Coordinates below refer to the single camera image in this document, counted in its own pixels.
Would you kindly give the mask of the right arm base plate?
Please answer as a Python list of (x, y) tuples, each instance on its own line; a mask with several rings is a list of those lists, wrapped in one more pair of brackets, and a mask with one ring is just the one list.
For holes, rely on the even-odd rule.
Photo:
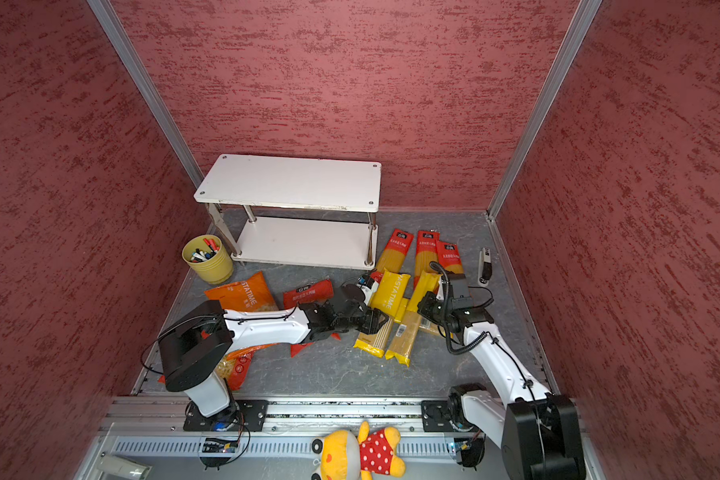
[(421, 419), (425, 432), (455, 432), (447, 400), (423, 400), (421, 402)]

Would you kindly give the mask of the yellow spaghetti pack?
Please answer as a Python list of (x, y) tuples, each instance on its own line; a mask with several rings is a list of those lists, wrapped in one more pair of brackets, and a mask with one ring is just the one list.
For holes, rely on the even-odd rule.
[(402, 298), (399, 304), (399, 307), (394, 315), (394, 321), (396, 323), (401, 323), (404, 319), (407, 306), (408, 306), (409, 300), (407, 298)]
[(423, 272), (416, 284), (411, 298), (408, 300), (401, 322), (387, 348), (384, 358), (395, 359), (401, 365), (408, 367), (413, 350), (415, 338), (419, 331), (423, 317), (418, 313), (419, 303), (427, 293), (436, 294), (440, 286), (440, 275)]
[(411, 276), (409, 274), (398, 274), (385, 272), (380, 274), (374, 272), (371, 279), (374, 281), (371, 286), (372, 296), (369, 306), (372, 310), (381, 310), (389, 316), (389, 322), (375, 335), (360, 333), (354, 344), (355, 348), (361, 349), (372, 356), (381, 358), (385, 353), (385, 346), (390, 337), (392, 327), (395, 325), (394, 315), (403, 298)]

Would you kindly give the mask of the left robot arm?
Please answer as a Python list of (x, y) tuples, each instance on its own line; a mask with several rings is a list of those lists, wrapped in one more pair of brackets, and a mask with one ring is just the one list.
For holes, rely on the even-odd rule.
[(140, 361), (164, 378), (167, 391), (185, 394), (202, 417), (211, 418), (236, 410), (230, 387), (216, 372), (228, 355), (271, 344), (315, 343), (334, 333), (373, 335), (390, 322), (389, 314), (370, 305), (365, 288), (351, 284), (328, 300), (280, 311), (237, 311), (207, 300), (164, 328)]

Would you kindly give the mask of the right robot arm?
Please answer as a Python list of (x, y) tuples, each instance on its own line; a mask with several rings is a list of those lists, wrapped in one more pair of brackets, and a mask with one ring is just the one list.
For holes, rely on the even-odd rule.
[(458, 429), (477, 428), (499, 447), (511, 479), (586, 478), (573, 401), (534, 378), (487, 308), (475, 303), (464, 275), (445, 272), (439, 280), (439, 291), (424, 294), (413, 306), (443, 330), (449, 353), (474, 356), (498, 394), (493, 398), (475, 385), (452, 388), (451, 423)]

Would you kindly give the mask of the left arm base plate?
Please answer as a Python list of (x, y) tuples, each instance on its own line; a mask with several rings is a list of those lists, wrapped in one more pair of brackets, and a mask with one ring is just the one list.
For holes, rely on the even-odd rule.
[(220, 412), (205, 417), (199, 407), (190, 401), (185, 409), (185, 432), (260, 432), (266, 418), (267, 400), (236, 400)]

